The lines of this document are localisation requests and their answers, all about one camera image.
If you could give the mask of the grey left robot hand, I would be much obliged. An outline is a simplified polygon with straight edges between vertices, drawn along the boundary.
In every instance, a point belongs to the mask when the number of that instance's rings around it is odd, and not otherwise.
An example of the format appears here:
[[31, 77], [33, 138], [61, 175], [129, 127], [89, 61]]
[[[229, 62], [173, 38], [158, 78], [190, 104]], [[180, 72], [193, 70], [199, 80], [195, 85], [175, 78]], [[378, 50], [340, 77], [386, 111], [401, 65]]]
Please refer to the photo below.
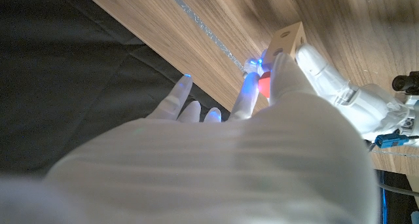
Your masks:
[[314, 92], [339, 110], [366, 140], [390, 134], [408, 119], [410, 109], [405, 104], [376, 84], [349, 83], [313, 46], [301, 45], [296, 61], [297, 71]]

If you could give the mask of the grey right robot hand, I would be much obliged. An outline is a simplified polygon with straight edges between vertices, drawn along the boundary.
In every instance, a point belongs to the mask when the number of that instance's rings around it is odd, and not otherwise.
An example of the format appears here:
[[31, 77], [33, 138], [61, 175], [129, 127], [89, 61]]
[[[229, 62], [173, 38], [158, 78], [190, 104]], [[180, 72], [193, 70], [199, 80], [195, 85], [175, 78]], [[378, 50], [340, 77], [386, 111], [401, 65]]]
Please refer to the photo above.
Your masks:
[[277, 55], [270, 102], [250, 73], [227, 121], [185, 105], [183, 76], [144, 119], [59, 160], [41, 180], [1, 180], [2, 223], [376, 223], [364, 141], [316, 82], [336, 70], [309, 46]]

